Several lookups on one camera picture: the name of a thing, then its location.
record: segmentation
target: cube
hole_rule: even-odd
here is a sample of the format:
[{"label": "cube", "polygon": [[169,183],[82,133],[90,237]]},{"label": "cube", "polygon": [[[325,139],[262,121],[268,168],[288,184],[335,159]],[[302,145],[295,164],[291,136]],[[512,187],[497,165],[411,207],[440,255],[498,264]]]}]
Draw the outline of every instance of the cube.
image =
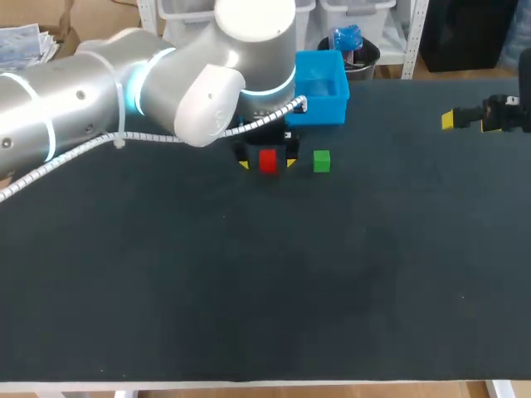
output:
[{"label": "cube", "polygon": [[314,151],[314,172],[330,172],[330,151]]},{"label": "cube", "polygon": [[276,151],[274,149],[262,149],[258,153],[258,166],[264,174],[276,174]]}]

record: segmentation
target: paper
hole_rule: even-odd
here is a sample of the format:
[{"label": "paper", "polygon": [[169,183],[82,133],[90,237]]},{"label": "paper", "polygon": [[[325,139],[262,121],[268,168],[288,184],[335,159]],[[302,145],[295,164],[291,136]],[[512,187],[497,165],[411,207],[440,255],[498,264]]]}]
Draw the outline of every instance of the paper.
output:
[{"label": "paper", "polygon": [[48,32],[39,32],[34,23],[0,29],[0,71],[23,70],[48,62],[59,45]]}]

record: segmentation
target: dark tabletop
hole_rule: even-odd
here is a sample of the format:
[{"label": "dark tabletop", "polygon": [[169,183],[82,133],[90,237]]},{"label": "dark tabletop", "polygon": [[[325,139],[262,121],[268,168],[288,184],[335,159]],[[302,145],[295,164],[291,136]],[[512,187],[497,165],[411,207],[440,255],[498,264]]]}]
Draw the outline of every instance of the dark tabletop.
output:
[{"label": "dark tabletop", "polygon": [[351,91],[278,177],[109,144],[0,205],[0,381],[531,378],[531,136],[441,131],[516,80]]}]

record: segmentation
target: red block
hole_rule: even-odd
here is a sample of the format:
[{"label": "red block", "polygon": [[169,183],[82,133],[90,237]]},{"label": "red block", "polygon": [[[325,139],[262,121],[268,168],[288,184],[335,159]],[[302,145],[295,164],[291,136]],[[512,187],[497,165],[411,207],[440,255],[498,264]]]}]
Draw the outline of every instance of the red block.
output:
[{"label": "red block", "polygon": [[259,169],[264,174],[276,174],[276,151],[274,149],[262,149],[258,153]]}]

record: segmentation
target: blue box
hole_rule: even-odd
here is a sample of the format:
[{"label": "blue box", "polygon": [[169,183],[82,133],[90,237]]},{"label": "blue box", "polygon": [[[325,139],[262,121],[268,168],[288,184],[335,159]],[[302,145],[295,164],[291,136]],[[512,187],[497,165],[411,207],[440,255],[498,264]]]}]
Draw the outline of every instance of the blue box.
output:
[{"label": "blue box", "polygon": [[340,51],[300,51],[295,58],[295,96],[308,99],[305,114],[287,114],[289,126],[344,124],[350,98]]}]

